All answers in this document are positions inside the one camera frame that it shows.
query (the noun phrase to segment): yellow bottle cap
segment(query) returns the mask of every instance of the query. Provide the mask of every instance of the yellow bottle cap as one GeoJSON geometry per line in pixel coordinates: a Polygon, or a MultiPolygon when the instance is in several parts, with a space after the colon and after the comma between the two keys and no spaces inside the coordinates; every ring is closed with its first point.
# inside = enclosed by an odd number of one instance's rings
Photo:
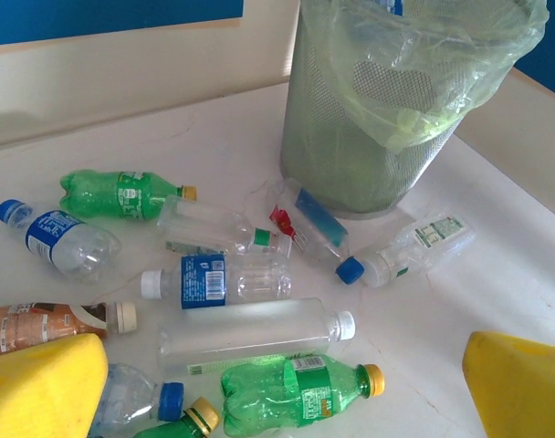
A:
{"type": "Polygon", "coordinates": [[[193,185],[183,185],[183,198],[196,201],[196,187],[193,185]]]}
{"type": "Polygon", "coordinates": [[[220,415],[213,405],[204,397],[199,397],[186,410],[186,415],[193,419],[204,436],[208,436],[219,425],[220,415]]]}
{"type": "Polygon", "coordinates": [[[385,378],[383,377],[382,371],[377,365],[363,365],[364,369],[367,370],[369,375],[369,385],[371,386],[371,397],[376,397],[377,395],[383,394],[385,391],[385,378]]]}

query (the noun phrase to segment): yellow object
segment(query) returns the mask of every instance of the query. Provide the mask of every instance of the yellow object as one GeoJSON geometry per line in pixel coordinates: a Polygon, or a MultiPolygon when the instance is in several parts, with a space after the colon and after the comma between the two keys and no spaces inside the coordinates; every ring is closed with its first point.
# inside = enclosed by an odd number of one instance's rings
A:
{"type": "Polygon", "coordinates": [[[198,426],[204,436],[208,436],[219,424],[220,415],[215,407],[205,398],[199,397],[187,409],[186,415],[193,419],[194,424],[198,426]]]}
{"type": "Polygon", "coordinates": [[[462,365],[489,438],[555,438],[555,347],[475,332],[462,365]]]}
{"type": "Polygon", "coordinates": [[[369,394],[370,397],[376,397],[383,394],[383,391],[385,391],[385,378],[383,377],[383,371],[381,371],[377,365],[372,365],[371,363],[363,365],[363,367],[367,370],[367,374],[369,375],[369,386],[371,386],[371,393],[369,394]]]}
{"type": "Polygon", "coordinates": [[[196,187],[193,185],[183,185],[183,198],[196,201],[196,187]]]}
{"type": "Polygon", "coordinates": [[[96,335],[0,356],[0,438],[85,438],[107,379],[96,335]]]}

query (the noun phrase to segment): blue bottle cap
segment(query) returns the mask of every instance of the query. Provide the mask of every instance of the blue bottle cap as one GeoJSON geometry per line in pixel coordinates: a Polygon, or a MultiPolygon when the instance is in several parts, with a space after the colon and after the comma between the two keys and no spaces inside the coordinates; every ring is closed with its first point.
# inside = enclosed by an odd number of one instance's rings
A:
{"type": "Polygon", "coordinates": [[[8,199],[7,201],[0,203],[0,221],[7,224],[7,221],[14,210],[20,205],[24,205],[24,203],[22,201],[18,201],[17,199],[8,199]]]}
{"type": "Polygon", "coordinates": [[[347,285],[351,285],[361,278],[364,272],[364,266],[354,257],[347,258],[336,269],[337,276],[347,285]]]}
{"type": "Polygon", "coordinates": [[[164,383],[160,393],[158,420],[177,422],[183,413],[184,385],[181,383],[164,383]]]}

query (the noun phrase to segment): plastic bag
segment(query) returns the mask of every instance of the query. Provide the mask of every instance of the plastic bag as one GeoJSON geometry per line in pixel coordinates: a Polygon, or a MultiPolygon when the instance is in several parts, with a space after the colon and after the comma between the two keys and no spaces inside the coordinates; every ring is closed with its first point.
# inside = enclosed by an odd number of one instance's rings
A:
{"type": "Polygon", "coordinates": [[[485,103],[549,18],[546,0],[403,0],[403,16],[372,0],[302,0],[301,9],[330,93],[396,152],[485,103]]]}

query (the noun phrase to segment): blue panel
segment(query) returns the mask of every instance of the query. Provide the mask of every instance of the blue panel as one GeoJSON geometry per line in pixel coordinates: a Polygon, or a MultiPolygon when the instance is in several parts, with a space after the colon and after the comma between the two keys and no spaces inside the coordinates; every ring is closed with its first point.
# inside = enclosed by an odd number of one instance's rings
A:
{"type": "Polygon", "coordinates": [[[545,37],[515,67],[555,92],[555,0],[548,0],[548,9],[550,21],[545,27],[545,37]]]}
{"type": "Polygon", "coordinates": [[[237,18],[244,0],[0,0],[0,44],[237,18]]]}

